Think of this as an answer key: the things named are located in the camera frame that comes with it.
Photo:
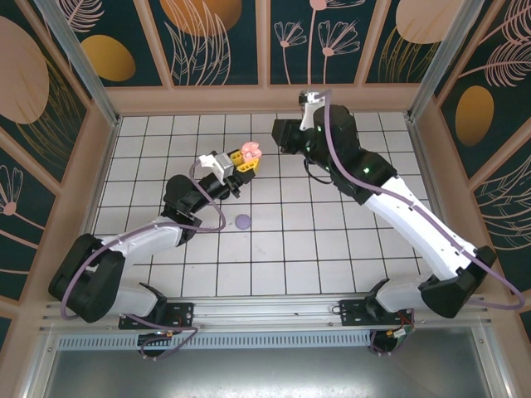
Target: yellow circle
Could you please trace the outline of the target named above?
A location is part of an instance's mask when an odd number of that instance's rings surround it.
[[[203,3],[212,20],[217,15],[227,31],[240,19],[241,0],[160,0],[166,16],[181,31],[194,36],[213,36],[216,28],[209,22]]]
[[[478,85],[461,96],[455,112],[457,138],[466,146],[479,143],[489,131],[494,117],[494,100],[490,92]]]
[[[94,35],[81,42],[99,77],[111,81],[124,81],[136,71],[133,56],[119,41],[109,36]]]

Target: cable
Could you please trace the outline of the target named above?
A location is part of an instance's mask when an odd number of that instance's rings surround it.
[[[225,218],[225,215],[223,214],[222,209],[214,202],[214,199],[212,199],[212,197],[210,195],[208,195],[207,191],[205,191],[201,187],[201,185],[199,185],[199,183],[196,182],[195,178],[193,177],[193,172],[194,172],[195,168],[197,167],[197,165],[199,163],[200,163],[200,161],[196,161],[190,167],[190,172],[189,172],[190,180],[192,181],[192,184],[195,186],[195,188],[197,188],[197,190],[200,191],[200,193],[203,194],[206,197],[206,199],[214,207],[214,209],[216,209],[217,213],[220,215],[220,217],[222,219],[221,225],[219,227],[216,227],[216,228],[205,228],[205,227],[200,227],[200,226],[187,226],[187,225],[184,225],[184,224],[178,224],[177,222],[173,222],[173,221],[160,222],[158,224],[152,224],[152,225],[149,225],[149,226],[143,226],[141,228],[138,228],[137,230],[131,231],[130,233],[124,234],[124,235],[120,236],[119,238],[117,238],[115,240],[112,240],[107,245],[101,246],[98,250],[96,250],[94,253],[92,253],[92,255],[90,255],[89,258],[87,258],[83,262],[81,267],[77,270],[76,274],[74,275],[74,277],[72,278],[72,280],[70,281],[68,286],[66,287],[65,294],[63,295],[63,299],[61,300],[61,317],[63,319],[72,320],[72,319],[76,319],[76,318],[79,317],[78,315],[68,315],[66,313],[66,304],[68,303],[68,298],[70,297],[74,286],[76,286],[78,280],[80,279],[81,275],[86,270],[86,268],[90,265],[90,263],[93,260],[95,260],[101,253],[103,253],[107,249],[109,249],[111,247],[114,247],[116,245],[122,245],[125,241],[127,241],[127,239],[130,239],[130,238],[132,238],[132,237],[134,237],[136,235],[139,235],[139,234],[141,234],[141,233],[143,233],[145,231],[150,231],[152,229],[158,229],[158,228],[164,228],[165,226],[168,226],[168,227],[178,226],[179,228],[189,229],[189,230],[193,230],[193,231],[197,231],[197,232],[217,232],[217,231],[221,231],[223,228],[225,228],[225,226],[227,225],[227,219]],[[163,359],[165,357],[168,357],[169,355],[172,355],[173,353],[178,351],[178,349],[180,347],[182,347],[184,344],[186,344],[198,332],[198,329],[194,328],[194,327],[174,328],[174,327],[168,327],[168,326],[164,326],[164,325],[156,325],[154,323],[150,323],[150,322],[144,321],[143,319],[141,319],[141,318],[139,318],[139,317],[137,317],[137,316],[135,316],[133,314],[125,314],[125,316],[127,316],[128,318],[133,319],[134,321],[136,321],[138,323],[142,323],[142,324],[144,324],[146,326],[150,326],[151,328],[163,329],[163,330],[171,330],[173,332],[183,332],[183,331],[189,331],[189,330],[193,331],[193,333],[190,336],[188,336],[186,339],[184,339],[177,347],[175,347],[175,348],[173,348],[171,350],[168,350],[168,351],[162,353],[161,355],[159,355],[157,357],[159,359]],[[149,344],[150,342],[159,341],[159,340],[167,339],[167,338],[168,337],[155,337],[154,339],[150,339],[147,342],[145,342],[142,345],[141,349],[140,349],[140,351],[142,352],[142,354],[144,356],[144,359],[146,357],[144,355],[144,347],[147,344]]]
[[[325,181],[325,180],[321,180],[320,178],[317,178],[316,176],[314,176],[311,172],[309,172],[309,163],[308,163],[308,159],[307,158],[304,158],[303,160],[303,164],[304,164],[304,169],[306,170],[306,172],[308,173],[308,175],[313,178],[316,182],[320,182],[321,184],[324,184],[324,185],[329,185],[332,183],[332,180],[330,181]]]
[[[361,188],[368,189],[371,192],[374,193],[383,193],[386,195],[389,195],[390,197],[394,197],[398,201],[401,201],[407,206],[418,212],[426,221],[428,221],[442,236],[446,238],[450,242],[450,244],[456,248],[458,252],[462,252],[462,254],[471,262],[478,265],[483,271],[485,271],[487,274],[490,274],[494,276],[499,282],[501,282],[504,286],[509,288],[519,299],[518,304],[498,304],[498,303],[486,303],[479,300],[469,300],[468,304],[473,305],[480,305],[490,308],[497,308],[497,309],[507,309],[507,310],[513,310],[513,309],[520,309],[525,305],[525,297],[524,295],[516,289],[507,279],[500,276],[497,272],[490,269],[486,264],[483,263],[483,261],[476,259],[475,256],[468,253],[459,243],[455,241],[454,238],[452,238],[445,230],[441,228],[431,217],[428,213],[426,213],[423,209],[420,207],[417,207],[413,201],[410,201],[409,199],[403,197],[402,195],[399,195],[393,191],[389,191],[388,189],[384,189],[381,187],[377,187],[375,185],[363,182],[361,180],[358,180],[356,177],[350,175],[350,173],[343,167],[341,164],[341,161],[338,158],[338,154],[335,152],[334,148],[334,142],[332,141],[332,131],[331,131],[331,123],[330,123],[330,102],[331,102],[331,96],[332,93],[330,90],[326,90],[324,93],[318,94],[315,96],[316,99],[324,98],[324,135],[326,137],[326,143],[329,147],[330,155],[332,156],[332,160],[334,161],[335,166],[338,168],[338,170],[341,172],[343,177],[347,178],[352,184],[356,184],[357,186]]]

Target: leaf illustration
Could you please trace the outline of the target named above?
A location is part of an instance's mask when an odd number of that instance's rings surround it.
[[[58,3],[74,32],[89,32],[105,12],[101,0],[58,0]]]

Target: white tile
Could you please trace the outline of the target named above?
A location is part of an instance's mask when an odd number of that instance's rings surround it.
[[[394,229],[379,230],[383,257],[414,257],[412,246]]]
[[[284,263],[251,265],[252,295],[285,294]]]
[[[413,152],[412,140],[407,131],[386,131],[384,134],[389,152]]]
[[[397,169],[398,174],[420,174],[417,157],[413,152],[390,153],[391,163]]]
[[[216,263],[219,234],[197,233],[187,243],[184,261],[190,263]]]
[[[251,141],[251,134],[250,133],[242,133],[242,134],[225,134],[225,145],[224,145],[224,151],[226,153],[236,151],[238,149],[241,149],[245,143],[248,143]]]
[[[102,207],[94,233],[97,235],[121,234],[125,231],[128,214],[128,207]]]
[[[210,204],[203,207],[196,213],[196,217],[202,221],[203,228],[219,228],[221,217],[216,208]]]
[[[188,177],[188,172],[190,171],[190,167],[193,165],[194,160],[194,157],[168,158],[165,178],[168,180],[170,177],[178,174]]]
[[[113,159],[107,179],[109,181],[134,181],[138,169],[138,158]]]
[[[418,258],[417,263],[418,263],[418,268],[421,271],[421,275],[431,276],[433,274],[433,271],[431,270],[426,260],[422,258]]]
[[[304,169],[303,161],[302,155],[280,156],[280,175],[282,177],[307,177],[308,173]]]
[[[359,143],[363,149],[373,152],[386,152],[387,145],[381,131],[360,131],[358,133]]]
[[[284,203],[282,216],[285,231],[314,229],[310,203]]]
[[[173,116],[149,116],[146,135],[171,135]]]
[[[376,230],[348,231],[351,259],[380,259],[382,250]]]
[[[316,230],[345,229],[341,202],[314,203],[314,222]]]
[[[251,132],[271,134],[275,120],[276,114],[253,114],[251,115]]]
[[[251,132],[250,114],[228,114],[225,117],[225,134]]]
[[[123,274],[122,280],[135,282],[136,284],[149,282],[149,265],[133,265],[129,267]]]
[[[315,294],[320,292],[317,262],[285,263],[287,294]]]
[[[216,264],[186,264],[184,267],[183,297],[215,296],[216,276]]]
[[[284,232],[284,252],[286,261],[316,260],[314,232]]]
[[[129,206],[134,182],[107,182],[102,206]]]
[[[122,121],[119,130],[120,137],[144,135],[146,133],[147,116],[127,117]]]
[[[142,152],[144,137],[119,137],[114,149],[114,158],[137,158]]]
[[[281,231],[282,207],[275,205],[252,205],[252,231]]]
[[[428,198],[421,176],[402,176],[402,180],[404,180],[407,187],[413,192],[413,195],[415,195],[417,199]]]
[[[345,260],[350,258],[345,231],[316,231],[315,236],[319,260]]]
[[[234,232],[231,234],[221,234],[219,241],[219,262],[251,262],[251,233]]]
[[[319,274],[321,290],[324,294],[354,292],[350,260],[320,261]]]
[[[248,296],[251,294],[251,264],[219,264],[217,268],[218,296]]]
[[[142,148],[142,156],[168,156],[170,136],[160,137],[146,137],[144,140],[144,147]]]
[[[175,116],[173,120],[173,131],[174,135],[197,135],[199,129],[199,116],[198,115],[187,115],[187,116]]]
[[[200,134],[224,134],[225,115],[224,114],[204,114],[199,118]]]
[[[184,253],[186,245],[172,247],[171,249],[159,251],[153,255],[152,263],[155,264],[184,264]]]
[[[294,201],[310,201],[309,181],[307,177],[281,178],[280,183],[282,184],[283,203]]]
[[[339,191],[334,185],[321,184],[314,179],[309,180],[312,190],[312,202],[317,201],[340,201]]]
[[[243,205],[251,203],[251,182],[240,187],[240,197],[235,197],[231,194],[227,199],[222,201],[222,203],[224,205]]]
[[[415,259],[384,259],[389,279],[418,276],[417,261]]]
[[[223,152],[223,135],[200,135],[197,137],[197,155],[208,155],[212,151]]]
[[[253,203],[280,202],[279,178],[257,178],[251,181]]]
[[[183,269],[182,265],[157,265],[151,267],[149,285],[156,288],[166,297],[181,297]]]
[[[273,137],[271,137],[271,133],[251,134],[251,141],[258,143],[258,148],[260,148],[264,155],[276,155],[279,152],[279,147]]]
[[[240,229],[236,226],[236,217],[238,217],[240,214],[246,214],[250,216],[251,205],[227,205],[225,202],[223,202],[222,211],[227,219],[227,226],[223,232],[240,231]]]
[[[173,135],[169,156],[196,156],[197,135]]]
[[[163,181],[139,181],[134,185],[133,206],[159,206]]]
[[[376,227],[374,213],[366,206],[361,206],[355,201],[347,201],[343,203],[343,211],[349,229]]]
[[[256,178],[280,177],[279,155],[262,155]]]
[[[131,207],[127,220],[127,231],[132,231],[140,226],[145,226],[155,220],[159,214],[158,206]]]
[[[381,112],[380,120],[384,130],[407,130],[406,121],[402,112]]]
[[[353,260],[354,285],[356,293],[367,293],[386,278],[383,260]]]
[[[141,158],[137,180],[163,180],[167,158]]]
[[[354,114],[358,131],[382,131],[377,113],[361,112]]]
[[[284,260],[282,232],[253,232],[251,244],[253,261]]]

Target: purple disc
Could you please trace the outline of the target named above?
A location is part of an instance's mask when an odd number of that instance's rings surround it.
[[[239,230],[246,230],[251,227],[251,218],[247,214],[240,214],[236,217],[236,227]]]

